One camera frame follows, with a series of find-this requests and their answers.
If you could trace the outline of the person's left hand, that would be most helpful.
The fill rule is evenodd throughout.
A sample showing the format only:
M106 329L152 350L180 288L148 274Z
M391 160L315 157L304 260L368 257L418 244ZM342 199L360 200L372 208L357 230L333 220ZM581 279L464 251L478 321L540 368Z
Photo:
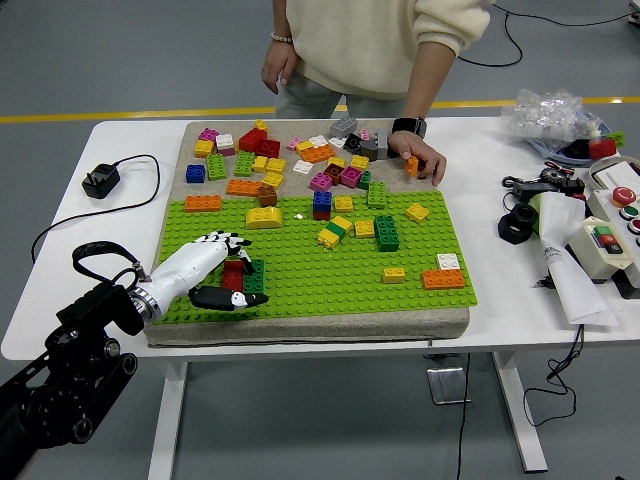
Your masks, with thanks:
M411 157L417 159L418 179L429 179L434 187L440 185L445 176L447 159L426 144L422 137L407 131L395 132L389 137L388 146L404 160Z

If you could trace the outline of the person's right hand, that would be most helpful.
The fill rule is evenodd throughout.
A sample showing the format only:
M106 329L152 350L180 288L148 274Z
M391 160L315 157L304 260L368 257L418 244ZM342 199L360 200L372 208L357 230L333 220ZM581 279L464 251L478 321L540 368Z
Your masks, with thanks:
M278 86L285 86L289 82L298 60L292 43L272 40L261 68L264 85L277 95Z

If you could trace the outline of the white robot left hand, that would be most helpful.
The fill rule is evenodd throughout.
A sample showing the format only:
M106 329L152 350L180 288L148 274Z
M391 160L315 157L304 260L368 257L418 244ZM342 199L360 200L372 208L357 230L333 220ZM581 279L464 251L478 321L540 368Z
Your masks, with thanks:
M250 244L237 233L214 231L205 234L184 244L162 262L148 281L138 284L134 294L148 305L152 321L165 315L172 302L183 296L189 297L198 308L216 311L235 311L265 304L268 302L265 294L200 285L230 256L240 259L245 270L253 273L255 268L245 251Z

